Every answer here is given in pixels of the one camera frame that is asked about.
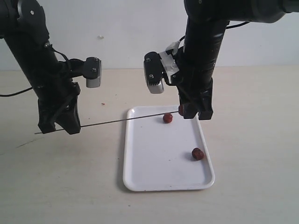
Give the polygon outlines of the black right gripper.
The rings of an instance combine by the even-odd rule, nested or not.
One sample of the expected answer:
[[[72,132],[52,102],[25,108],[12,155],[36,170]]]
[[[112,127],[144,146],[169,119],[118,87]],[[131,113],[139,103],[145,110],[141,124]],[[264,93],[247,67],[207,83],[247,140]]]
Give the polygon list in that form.
[[[172,54],[178,72],[171,76],[171,82],[178,89],[182,105],[187,106],[184,119],[193,119],[201,105],[199,120],[210,120],[213,116],[213,51],[178,50]]]

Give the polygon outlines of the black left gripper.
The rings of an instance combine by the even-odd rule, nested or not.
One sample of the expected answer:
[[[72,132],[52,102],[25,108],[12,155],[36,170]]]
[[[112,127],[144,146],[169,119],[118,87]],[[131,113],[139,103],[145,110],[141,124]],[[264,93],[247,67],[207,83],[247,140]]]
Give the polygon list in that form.
[[[80,87],[71,78],[36,77],[35,93],[38,97],[38,127],[43,134],[56,131],[56,123],[68,134],[81,131],[78,115]]]

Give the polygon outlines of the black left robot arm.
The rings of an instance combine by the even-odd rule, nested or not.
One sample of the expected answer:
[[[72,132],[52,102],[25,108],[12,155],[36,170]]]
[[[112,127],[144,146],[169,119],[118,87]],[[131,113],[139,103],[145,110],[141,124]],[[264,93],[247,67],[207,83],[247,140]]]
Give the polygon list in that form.
[[[41,132],[54,132],[59,124],[68,134],[79,133],[80,87],[70,76],[70,62],[56,58],[43,7],[36,0],[2,0],[0,37],[38,97]]]

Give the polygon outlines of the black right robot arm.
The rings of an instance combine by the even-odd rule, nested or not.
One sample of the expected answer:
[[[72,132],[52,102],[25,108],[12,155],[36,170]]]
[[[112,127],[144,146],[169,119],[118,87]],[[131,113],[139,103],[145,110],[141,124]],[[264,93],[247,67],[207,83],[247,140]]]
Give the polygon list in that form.
[[[184,45],[175,62],[179,113],[185,119],[210,120],[213,115],[212,74],[231,21],[274,23],[299,11],[297,0],[186,0],[188,21]]]

